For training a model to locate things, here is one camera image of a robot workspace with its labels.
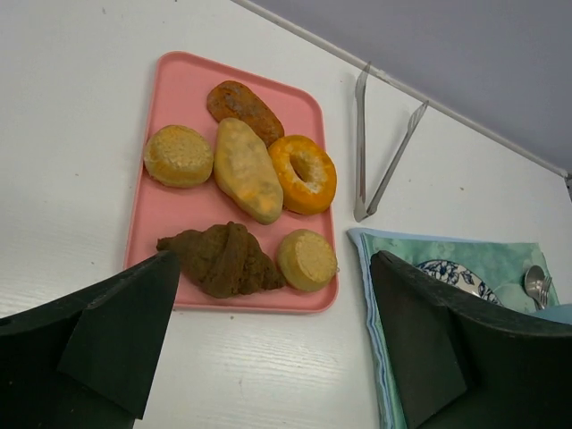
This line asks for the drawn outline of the metal tongs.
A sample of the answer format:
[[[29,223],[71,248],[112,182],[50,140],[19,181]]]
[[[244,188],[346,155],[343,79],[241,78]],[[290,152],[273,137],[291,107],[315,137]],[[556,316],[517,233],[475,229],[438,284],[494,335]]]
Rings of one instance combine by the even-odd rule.
[[[421,104],[408,119],[407,132],[400,143],[397,152],[392,158],[385,174],[383,175],[376,191],[369,203],[366,202],[366,82],[370,74],[371,63],[368,62],[357,78],[354,96],[357,104],[357,159],[356,159],[356,196],[353,215],[357,223],[374,215],[378,209],[382,196],[387,190],[395,170],[413,137],[418,124],[421,122],[425,111],[429,106],[426,100]]]

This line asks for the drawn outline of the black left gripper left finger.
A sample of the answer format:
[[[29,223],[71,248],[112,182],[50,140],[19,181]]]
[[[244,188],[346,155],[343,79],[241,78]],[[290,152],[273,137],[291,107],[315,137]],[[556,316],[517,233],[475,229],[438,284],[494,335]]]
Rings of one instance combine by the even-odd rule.
[[[144,416],[180,277],[162,251],[1,320],[3,428],[132,428]]]

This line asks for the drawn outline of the small round yellow muffin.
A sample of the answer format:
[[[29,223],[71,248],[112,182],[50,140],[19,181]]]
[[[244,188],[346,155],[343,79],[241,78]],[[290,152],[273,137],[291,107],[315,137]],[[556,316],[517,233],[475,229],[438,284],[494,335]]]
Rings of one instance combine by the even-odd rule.
[[[338,271],[330,243],[317,232],[299,229],[280,243],[277,264],[287,283],[302,292],[317,292],[327,286]]]

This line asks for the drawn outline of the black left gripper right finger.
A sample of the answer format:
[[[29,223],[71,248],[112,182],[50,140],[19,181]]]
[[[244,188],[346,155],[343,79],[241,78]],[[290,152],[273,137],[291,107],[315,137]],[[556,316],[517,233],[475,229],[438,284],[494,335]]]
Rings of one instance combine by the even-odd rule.
[[[387,251],[370,274],[408,427],[570,427],[569,325],[489,303]]]

